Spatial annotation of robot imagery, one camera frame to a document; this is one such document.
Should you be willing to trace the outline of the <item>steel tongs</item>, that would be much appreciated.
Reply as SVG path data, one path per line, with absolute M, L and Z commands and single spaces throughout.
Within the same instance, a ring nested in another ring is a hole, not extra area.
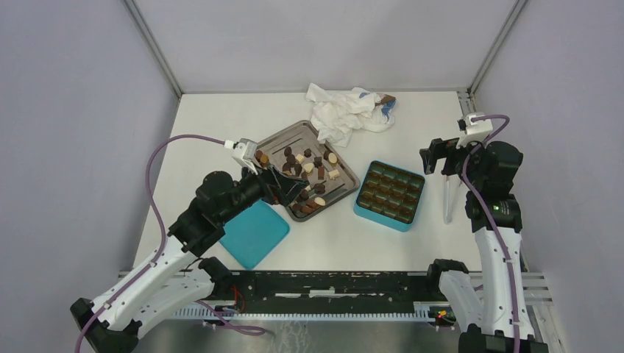
M 443 187 L 443 222 L 448 225 L 453 220 L 453 197 L 455 190 L 455 177 L 454 176 L 444 176 L 444 187 Z

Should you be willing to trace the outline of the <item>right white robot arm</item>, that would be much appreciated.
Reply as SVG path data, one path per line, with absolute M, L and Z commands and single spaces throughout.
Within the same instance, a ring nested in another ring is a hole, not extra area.
M 434 260 L 425 280 L 429 297 L 450 304 L 461 330 L 458 350 L 548 352 L 535 337 L 522 285 L 522 216 L 511 193 L 522 152 L 502 141 L 460 146 L 457 138 L 437 138 L 419 154 L 426 174 L 443 160 L 443 175 L 456 175 L 469 188 L 465 210 L 481 259 L 482 288 L 476 290 L 457 260 Z

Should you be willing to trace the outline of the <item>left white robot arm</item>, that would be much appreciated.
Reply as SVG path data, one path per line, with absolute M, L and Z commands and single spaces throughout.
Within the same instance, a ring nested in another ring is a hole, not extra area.
M 208 174 L 188 208 L 170 226 L 160 224 L 160 242 L 116 284 L 94 299 L 70 308 L 80 333 L 75 350 L 88 342 L 95 352 L 132 352 L 152 328 L 184 306 L 210 296 L 223 299 L 231 273 L 209 248 L 226 225 L 257 202 L 287 207 L 309 186 L 270 166 L 244 168 L 235 181 L 225 171 Z

